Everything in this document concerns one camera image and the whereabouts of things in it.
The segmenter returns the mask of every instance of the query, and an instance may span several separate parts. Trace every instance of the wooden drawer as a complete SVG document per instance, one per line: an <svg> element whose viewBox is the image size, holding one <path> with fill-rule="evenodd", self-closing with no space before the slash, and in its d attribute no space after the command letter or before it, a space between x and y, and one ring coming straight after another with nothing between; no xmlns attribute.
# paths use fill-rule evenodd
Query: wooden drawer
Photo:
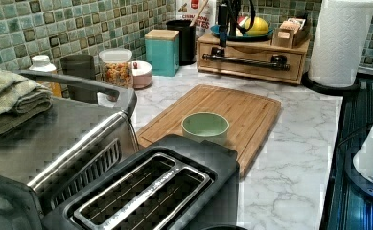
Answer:
<svg viewBox="0 0 373 230"><path fill-rule="evenodd" d="M225 56L228 58L270 62L273 55L286 56L290 69L288 71L272 70L246 64L204 60L202 58L204 54L210 55L213 47L219 47L218 40L212 35L207 34L198 40L198 69L201 71L300 84L309 41L306 43L306 49L303 47L301 47L302 49L286 49L270 46L266 42L227 42Z"/></svg>

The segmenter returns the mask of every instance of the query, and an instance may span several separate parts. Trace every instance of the cutting board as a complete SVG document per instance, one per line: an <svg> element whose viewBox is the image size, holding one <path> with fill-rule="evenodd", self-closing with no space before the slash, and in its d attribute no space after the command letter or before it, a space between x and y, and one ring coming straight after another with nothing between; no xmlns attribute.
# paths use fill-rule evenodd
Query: cutting board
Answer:
<svg viewBox="0 0 373 230"><path fill-rule="evenodd" d="M198 85L161 112L138 132L146 147L168 134L182 135L182 120L196 112L222 115L230 124L225 146L238 153L240 177L252 161L275 123L281 103L267 97L211 85Z"/></svg>

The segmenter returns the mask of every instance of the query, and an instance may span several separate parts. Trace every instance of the marble countertop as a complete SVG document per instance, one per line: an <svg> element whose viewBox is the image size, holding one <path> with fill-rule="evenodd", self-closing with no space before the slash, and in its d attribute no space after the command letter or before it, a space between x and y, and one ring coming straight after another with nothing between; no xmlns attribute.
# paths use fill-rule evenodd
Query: marble countertop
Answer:
<svg viewBox="0 0 373 230"><path fill-rule="evenodd" d="M273 98L282 109L247 177L240 182L237 224L246 229L318 229L333 156L342 97L306 87L198 72L183 66L174 77L152 77L137 90L135 130L198 84ZM99 97L105 106L113 103Z"/></svg>

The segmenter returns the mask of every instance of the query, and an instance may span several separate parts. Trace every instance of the green bowl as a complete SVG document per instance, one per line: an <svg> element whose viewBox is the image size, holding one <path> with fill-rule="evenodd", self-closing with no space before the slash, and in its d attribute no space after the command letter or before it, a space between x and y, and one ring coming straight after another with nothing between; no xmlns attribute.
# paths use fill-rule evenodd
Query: green bowl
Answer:
<svg viewBox="0 0 373 230"><path fill-rule="evenodd" d="M219 114L200 112L187 116L182 121L183 136L197 142L204 140L224 145L227 141L229 123Z"/></svg>

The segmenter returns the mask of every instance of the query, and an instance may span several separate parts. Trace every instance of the folded towel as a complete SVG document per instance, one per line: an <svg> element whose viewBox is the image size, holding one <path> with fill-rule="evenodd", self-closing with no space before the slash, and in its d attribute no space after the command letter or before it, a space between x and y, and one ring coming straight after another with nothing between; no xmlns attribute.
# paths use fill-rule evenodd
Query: folded towel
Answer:
<svg viewBox="0 0 373 230"><path fill-rule="evenodd" d="M0 69L0 134L52 106L52 92L25 77Z"/></svg>

